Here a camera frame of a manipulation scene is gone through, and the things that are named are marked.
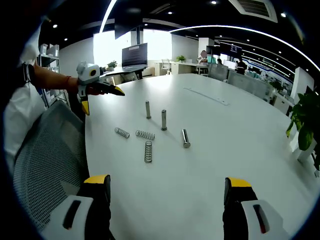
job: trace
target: person's arm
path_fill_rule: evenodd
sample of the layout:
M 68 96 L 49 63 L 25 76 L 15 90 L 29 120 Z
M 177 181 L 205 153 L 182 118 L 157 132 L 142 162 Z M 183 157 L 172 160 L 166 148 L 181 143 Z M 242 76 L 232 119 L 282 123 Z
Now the person's arm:
M 65 89 L 71 93 L 78 92 L 78 79 L 50 71 L 47 68 L 34 64 L 35 79 L 32 84 L 42 89 Z

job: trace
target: person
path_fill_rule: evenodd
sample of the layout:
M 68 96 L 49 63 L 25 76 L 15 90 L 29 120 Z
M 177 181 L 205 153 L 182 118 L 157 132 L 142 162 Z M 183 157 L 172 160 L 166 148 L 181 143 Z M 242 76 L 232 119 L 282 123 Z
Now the person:
M 77 94 L 78 79 L 65 76 L 37 64 L 37 56 L 40 54 L 38 41 L 40 27 L 25 44 L 20 55 L 19 66 L 28 66 L 29 72 L 34 70 L 33 77 L 25 82 L 21 81 L 21 75 L 17 74 L 15 80 L 18 84 L 9 99 L 3 113 L 4 127 L 4 156 L 9 173 L 13 174 L 16 155 L 33 123 L 46 110 L 37 88 L 67 90 L 70 94 Z M 99 91 L 90 89 L 88 94 L 98 95 Z
M 208 62 L 208 59 L 207 59 L 207 52 L 205 50 L 203 50 L 201 53 L 200 53 L 200 57 L 198 57 L 198 62 L 199 64 L 200 63 L 207 63 Z
M 245 70 L 247 70 L 247 65 L 242 61 L 242 58 L 239 58 L 238 66 L 236 72 L 238 74 L 245 75 Z

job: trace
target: led strip light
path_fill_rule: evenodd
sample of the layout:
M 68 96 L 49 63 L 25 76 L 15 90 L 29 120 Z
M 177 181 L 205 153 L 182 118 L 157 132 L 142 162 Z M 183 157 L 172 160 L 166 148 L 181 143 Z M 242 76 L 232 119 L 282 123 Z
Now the led strip light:
M 104 31 L 104 28 L 105 28 L 106 22 L 108 20 L 108 17 L 110 15 L 112 9 L 114 8 L 116 2 L 117 2 L 117 0 L 111 0 L 108 8 L 106 9 L 105 15 L 104 15 L 102 23 L 101 23 L 101 27 L 100 27 L 99 33 L 102 33 Z
M 188 29 L 198 29 L 198 28 L 229 28 L 229 29 L 239 29 L 239 30 L 245 30 L 245 31 L 249 31 L 249 32 L 253 32 L 256 34 L 262 34 L 265 35 L 267 37 L 270 37 L 272 39 L 275 39 L 287 46 L 289 46 L 290 48 L 294 49 L 295 51 L 297 51 L 298 53 L 300 53 L 302 56 L 304 56 L 310 63 L 312 63 L 312 65 L 315 66 L 316 69 L 318 69 L 318 71 L 320 72 L 320 68 L 317 66 L 317 64 L 315 64 L 307 55 L 305 55 L 302 51 L 300 51 L 298 48 L 292 46 L 290 43 L 287 43 L 286 41 L 276 37 L 276 36 L 272 36 L 268 33 L 262 32 L 262 31 L 257 31 L 257 30 L 253 30 L 250 28 L 246 28 L 246 27 L 241 27 L 241 26 L 228 26 L 228 25 L 200 25 L 200 26 L 188 26 L 188 27 L 183 27 L 183 28 L 178 28 L 175 30 L 171 30 L 169 31 L 169 33 L 174 33 L 177 31 L 181 31 L 181 30 L 188 30 Z
M 243 52 L 250 53 L 250 54 L 258 55 L 258 56 L 260 56 L 260 57 L 262 57 L 262 58 L 264 58 L 264 59 L 268 59 L 268 60 L 270 60 L 270 61 L 272 61 L 272 62 L 274 62 L 274 63 L 278 64 L 279 66 L 281 66 L 281 67 L 283 67 L 283 68 L 287 69 L 287 70 L 288 70 L 288 71 L 290 71 L 291 73 L 295 74 L 295 73 L 294 73 L 293 71 L 291 71 L 289 68 L 287 68 L 287 67 L 285 67 L 285 66 L 281 65 L 280 63 L 278 63 L 278 62 L 276 62 L 276 61 L 274 61 L 274 60 L 272 60 L 272 59 L 270 59 L 270 58 L 267 58 L 267 57 L 265 57 L 265 56 L 262 56 L 262 55 L 260 55 L 260 54 L 255 53 L 255 52 L 252 52 L 252 51 L 247 51 L 247 50 L 242 50 L 242 51 L 243 51 Z
M 263 62 L 263 61 L 259 61 L 259 60 L 257 60 L 257 59 L 252 58 L 252 57 L 248 57 L 248 56 L 244 56 L 244 55 L 242 55 L 242 57 L 243 57 L 243 58 L 247 58 L 247 59 L 251 59 L 251 60 L 254 60 L 254 61 L 257 61 L 257 62 L 262 63 L 262 64 L 265 64 L 265 65 L 267 65 L 267 66 L 269 66 L 269 67 L 271 67 L 271 68 L 279 71 L 280 73 L 286 75 L 286 76 L 289 78 L 289 75 L 287 75 L 287 74 L 284 73 L 283 71 L 280 71 L 279 69 L 277 69 L 277 68 L 275 68 L 275 67 L 273 67 L 273 66 L 271 66 L 271 65 L 269 65 L 269 64 L 267 64 L 267 63 L 265 63 L 265 62 Z

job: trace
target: air vent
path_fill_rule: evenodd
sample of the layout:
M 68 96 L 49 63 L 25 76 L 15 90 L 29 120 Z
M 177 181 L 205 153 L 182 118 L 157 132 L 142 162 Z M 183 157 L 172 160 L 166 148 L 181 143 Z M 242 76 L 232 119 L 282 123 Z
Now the air vent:
M 269 0 L 229 0 L 229 2 L 241 14 L 278 22 L 275 8 Z

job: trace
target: ceiling light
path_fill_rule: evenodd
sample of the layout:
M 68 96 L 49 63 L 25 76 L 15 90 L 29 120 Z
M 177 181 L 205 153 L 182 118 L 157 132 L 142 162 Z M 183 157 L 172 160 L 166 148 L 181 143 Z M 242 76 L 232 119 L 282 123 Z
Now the ceiling light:
M 101 27 L 100 27 L 99 33 L 102 33 L 104 31 L 104 28 L 105 28 L 106 22 L 108 20 L 108 17 L 110 15 L 112 9 L 114 8 L 114 5 L 116 4 L 116 2 L 117 2 L 117 0 L 111 0 L 108 8 L 106 9 L 104 17 L 103 17 L 103 20 L 102 20 L 102 23 L 101 23 Z
M 253 32 L 256 34 L 261 34 L 264 36 L 267 36 L 269 38 L 275 39 L 287 46 L 289 46 L 290 48 L 292 48 L 293 50 L 295 50 L 296 52 L 298 52 L 299 54 L 301 54 L 302 56 L 304 56 L 310 63 L 312 63 L 313 66 L 315 66 L 315 68 L 320 72 L 320 67 L 318 67 L 318 65 L 312 61 L 310 59 L 310 57 L 308 57 L 307 55 L 305 55 L 302 51 L 300 51 L 298 48 L 296 48 L 295 46 L 291 45 L 290 43 L 287 43 L 286 41 L 276 37 L 276 36 L 272 36 L 268 33 L 265 33 L 263 31 L 258 31 L 258 30 L 254 30 L 251 28 L 246 28 L 246 27 L 241 27 L 241 26 L 229 26 L 229 25 L 199 25 L 199 26 L 188 26 L 188 27 L 182 27 L 182 28 L 178 28 L 175 30 L 171 30 L 169 31 L 169 33 L 173 33 L 173 32 L 177 32 L 177 31 L 181 31 L 181 30 L 188 30 L 188 29 L 198 29 L 198 28 L 229 28 L 229 29 L 239 29 L 239 30 L 245 30 L 248 32 Z

